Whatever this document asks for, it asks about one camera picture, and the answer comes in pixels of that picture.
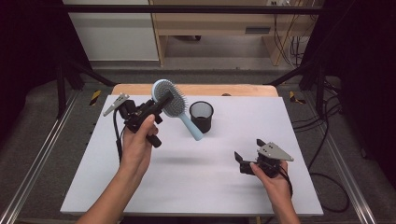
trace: person's left hand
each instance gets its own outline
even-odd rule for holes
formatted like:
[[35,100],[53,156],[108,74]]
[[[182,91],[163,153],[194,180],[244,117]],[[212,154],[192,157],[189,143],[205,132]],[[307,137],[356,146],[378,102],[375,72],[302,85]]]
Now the person's left hand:
[[140,129],[133,133],[125,127],[122,137],[122,159],[120,163],[121,169],[127,169],[131,175],[142,178],[149,168],[151,158],[151,143],[146,139],[146,135],[158,133],[158,129],[154,125],[154,115],[148,116],[143,121]]

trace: black curtain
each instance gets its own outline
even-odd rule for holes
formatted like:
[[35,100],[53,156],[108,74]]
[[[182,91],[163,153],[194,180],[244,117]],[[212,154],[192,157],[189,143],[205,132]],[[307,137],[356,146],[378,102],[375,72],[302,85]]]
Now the black curtain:
[[[68,14],[40,10],[44,4],[62,3],[0,1],[0,140],[23,109],[28,91],[56,79],[60,61],[73,59],[92,69]],[[66,71],[81,81],[77,70]]]
[[[331,47],[321,56],[325,59],[325,75],[341,78],[342,103],[362,148],[377,160],[396,188],[395,5],[393,0],[356,0],[336,28]],[[325,27],[334,25],[335,19],[325,19],[311,36],[306,60],[326,35]]]

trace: black mesh cup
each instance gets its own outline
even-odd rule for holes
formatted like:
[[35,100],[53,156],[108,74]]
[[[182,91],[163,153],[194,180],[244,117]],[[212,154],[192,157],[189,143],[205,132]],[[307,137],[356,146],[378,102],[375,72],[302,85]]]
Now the black mesh cup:
[[209,132],[212,127],[213,106],[205,101],[197,101],[190,106],[191,121],[202,133]]

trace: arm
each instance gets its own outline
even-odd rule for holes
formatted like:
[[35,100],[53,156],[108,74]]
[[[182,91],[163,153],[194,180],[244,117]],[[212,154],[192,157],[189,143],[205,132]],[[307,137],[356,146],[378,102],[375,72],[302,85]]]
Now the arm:
[[[288,164],[282,161],[280,164],[288,171]],[[291,202],[289,184],[281,175],[274,178],[268,177],[260,167],[253,162],[250,164],[253,173],[260,179],[273,206],[274,213],[280,223],[300,223]]]
[[146,118],[136,134],[125,128],[120,168],[99,199],[78,220],[78,224],[117,223],[149,168],[151,143],[147,141],[146,135],[157,133],[153,115]]

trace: wooden table edge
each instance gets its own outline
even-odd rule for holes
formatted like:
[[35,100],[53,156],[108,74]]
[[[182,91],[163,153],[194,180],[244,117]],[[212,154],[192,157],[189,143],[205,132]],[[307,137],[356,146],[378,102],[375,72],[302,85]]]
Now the wooden table edge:
[[[277,97],[276,88],[270,85],[253,84],[177,84],[184,95],[223,95],[231,96],[269,96]],[[112,95],[151,95],[152,84],[118,84]]]

